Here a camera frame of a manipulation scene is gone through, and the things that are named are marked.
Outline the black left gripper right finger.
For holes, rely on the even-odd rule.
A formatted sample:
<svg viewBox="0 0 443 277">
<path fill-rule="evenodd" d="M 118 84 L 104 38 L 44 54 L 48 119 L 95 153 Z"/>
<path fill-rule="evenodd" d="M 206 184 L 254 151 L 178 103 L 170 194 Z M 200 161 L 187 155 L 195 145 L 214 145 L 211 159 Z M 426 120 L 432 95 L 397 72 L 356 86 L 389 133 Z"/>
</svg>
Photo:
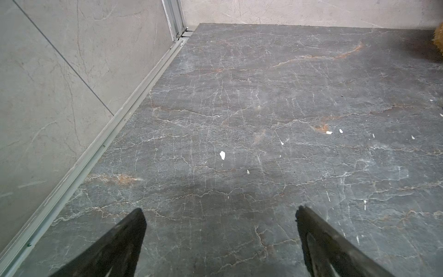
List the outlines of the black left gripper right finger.
<svg viewBox="0 0 443 277">
<path fill-rule="evenodd" d="M 312 277 L 391 277 L 307 206 L 296 214 L 303 258 Z"/>
</svg>

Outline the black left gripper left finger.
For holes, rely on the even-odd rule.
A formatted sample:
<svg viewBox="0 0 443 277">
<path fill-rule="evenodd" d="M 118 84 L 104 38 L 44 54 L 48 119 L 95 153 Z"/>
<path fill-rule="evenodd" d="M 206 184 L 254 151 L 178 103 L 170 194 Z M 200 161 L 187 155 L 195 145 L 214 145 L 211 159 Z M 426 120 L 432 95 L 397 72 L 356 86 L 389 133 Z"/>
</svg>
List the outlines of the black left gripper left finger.
<svg viewBox="0 0 443 277">
<path fill-rule="evenodd" d="M 53 277 L 133 277 L 147 229 L 136 208 Z"/>
</svg>

